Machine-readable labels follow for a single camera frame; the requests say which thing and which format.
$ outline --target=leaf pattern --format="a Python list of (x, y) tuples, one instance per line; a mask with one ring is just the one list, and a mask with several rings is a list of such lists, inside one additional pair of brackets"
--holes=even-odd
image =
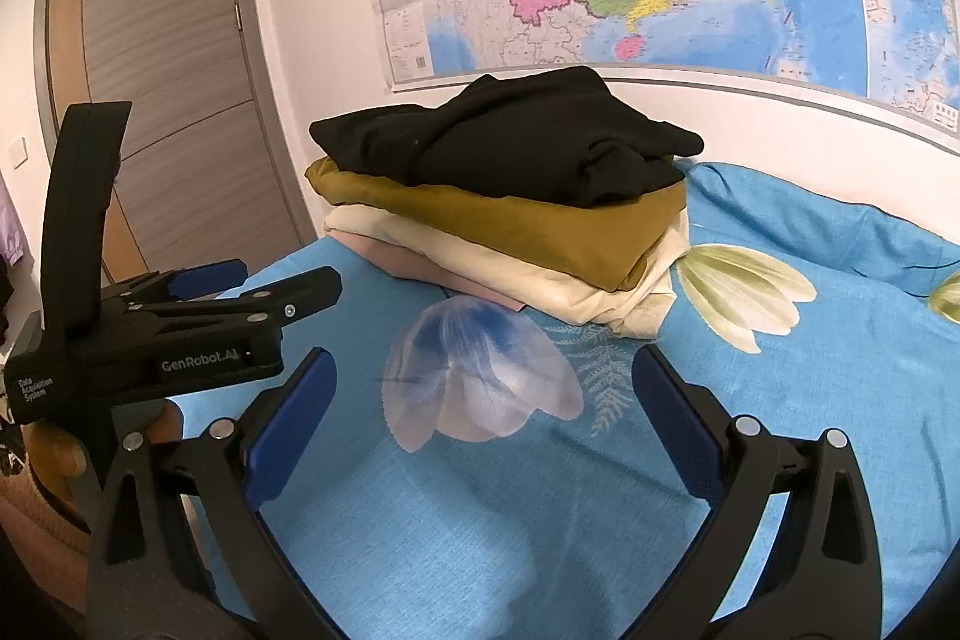
[(541, 323), (541, 328), (570, 361), (592, 404), (590, 434), (606, 434), (637, 403), (630, 372), (640, 343), (616, 338), (607, 328), (592, 323)]

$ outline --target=door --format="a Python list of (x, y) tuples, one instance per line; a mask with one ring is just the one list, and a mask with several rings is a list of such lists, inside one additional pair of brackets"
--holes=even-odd
[(104, 231), (112, 280), (302, 247), (248, 73), (236, 0), (48, 0), (53, 115), (133, 102)]

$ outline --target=door frame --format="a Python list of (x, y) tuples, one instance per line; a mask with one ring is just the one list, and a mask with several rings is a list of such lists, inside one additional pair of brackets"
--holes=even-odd
[[(260, 23), (256, 10), (256, 0), (234, 0), (240, 20), (240, 40), (243, 44), (244, 58), (251, 79), (253, 102), (257, 108), (260, 127), (267, 143), (272, 168), (280, 183), (280, 192), (293, 220), (294, 229), (304, 247), (317, 239), (317, 229), (310, 218), (304, 200), (304, 192), (299, 186), (299, 176), (294, 169), (286, 134), (277, 111), (277, 101), (272, 90), (270, 71), (264, 54), (260, 36)], [(56, 149), (56, 136), (59, 124), (54, 109), (53, 84), (51, 83), (49, 52), (47, 49), (47, 26), (49, 20), (48, 0), (35, 0), (34, 7), (34, 79), (37, 86), (37, 105), (40, 108), (40, 127), (47, 156), (53, 161)], [(116, 282), (104, 270), (110, 282)]]

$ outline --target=white flower pattern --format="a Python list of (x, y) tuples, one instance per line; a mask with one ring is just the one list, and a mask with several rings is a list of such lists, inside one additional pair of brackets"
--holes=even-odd
[(938, 316), (960, 323), (960, 272), (947, 277), (931, 293), (926, 306)]
[(472, 296), (428, 307), (397, 338), (382, 396), (387, 426), (408, 453), (435, 431), (486, 442), (518, 432), (534, 410), (563, 420), (584, 411), (573, 367), (541, 328)]
[(787, 335), (810, 302), (810, 280), (773, 256), (731, 244), (699, 244), (677, 262), (683, 292), (714, 333), (757, 354), (754, 332)]

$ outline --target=stack of folded clothes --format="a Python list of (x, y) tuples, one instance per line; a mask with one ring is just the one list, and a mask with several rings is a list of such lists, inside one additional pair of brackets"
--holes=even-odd
[(615, 98), (595, 71), (483, 76), (437, 109), (318, 121), (307, 170), (326, 228), (393, 276), (572, 325), (654, 338), (689, 248), (674, 157), (703, 141)]

